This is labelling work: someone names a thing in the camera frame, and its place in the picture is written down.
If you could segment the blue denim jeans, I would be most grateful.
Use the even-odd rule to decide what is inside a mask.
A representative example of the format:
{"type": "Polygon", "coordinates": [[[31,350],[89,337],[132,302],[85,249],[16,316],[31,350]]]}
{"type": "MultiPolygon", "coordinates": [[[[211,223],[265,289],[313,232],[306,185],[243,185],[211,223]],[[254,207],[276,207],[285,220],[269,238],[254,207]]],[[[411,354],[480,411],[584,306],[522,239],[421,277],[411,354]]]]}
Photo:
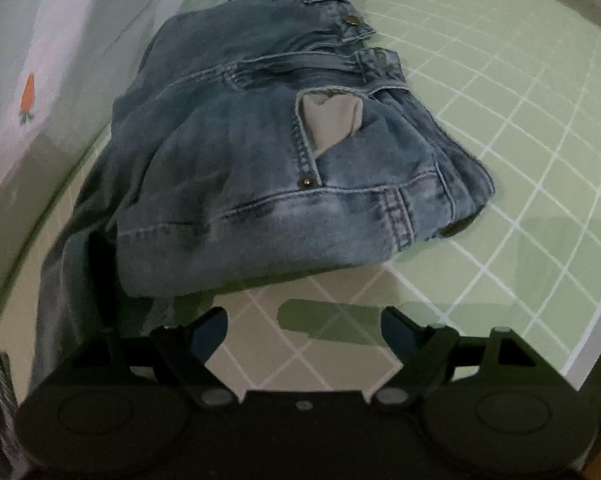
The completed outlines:
{"type": "Polygon", "coordinates": [[[31,385],[172,298],[383,262],[473,222],[493,179],[372,35],[351,0],[234,0],[156,32],[43,261],[31,385]]]}

